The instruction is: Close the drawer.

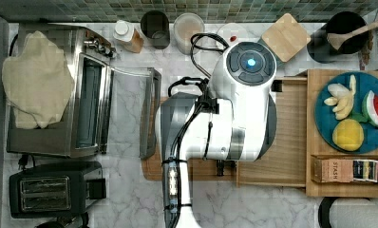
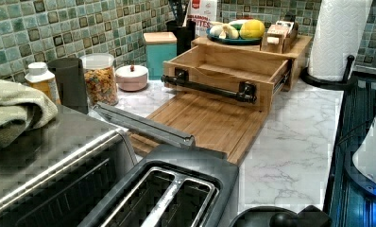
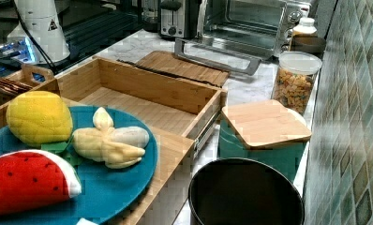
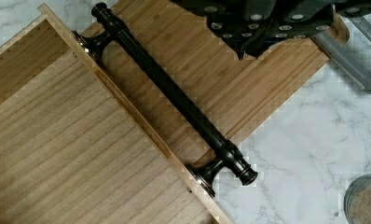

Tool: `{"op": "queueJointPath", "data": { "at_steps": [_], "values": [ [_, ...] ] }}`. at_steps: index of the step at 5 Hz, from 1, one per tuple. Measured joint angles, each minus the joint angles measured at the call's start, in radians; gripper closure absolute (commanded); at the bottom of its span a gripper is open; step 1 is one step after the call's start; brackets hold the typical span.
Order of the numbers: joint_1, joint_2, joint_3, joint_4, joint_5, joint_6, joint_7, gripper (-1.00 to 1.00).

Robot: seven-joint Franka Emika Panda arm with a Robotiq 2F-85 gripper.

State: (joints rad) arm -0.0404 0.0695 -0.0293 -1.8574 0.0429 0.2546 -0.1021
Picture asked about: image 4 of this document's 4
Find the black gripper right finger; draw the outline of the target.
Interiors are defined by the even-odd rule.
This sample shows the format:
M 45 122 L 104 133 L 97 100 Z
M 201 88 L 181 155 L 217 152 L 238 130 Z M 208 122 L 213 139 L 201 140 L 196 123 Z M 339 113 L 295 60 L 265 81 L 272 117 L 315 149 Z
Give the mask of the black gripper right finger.
M 371 0 L 245 0 L 245 17 L 256 27 L 245 52 L 255 58 L 285 38 L 305 38 L 328 29 L 334 13 L 371 14 Z

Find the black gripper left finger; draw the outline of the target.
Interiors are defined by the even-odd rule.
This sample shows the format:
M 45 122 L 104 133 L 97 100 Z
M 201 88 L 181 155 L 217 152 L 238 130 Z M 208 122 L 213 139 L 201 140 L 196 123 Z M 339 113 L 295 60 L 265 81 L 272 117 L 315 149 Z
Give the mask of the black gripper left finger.
M 205 17 L 208 28 L 237 55 L 258 58 L 274 42 L 268 37 L 276 0 L 171 0 L 174 4 Z

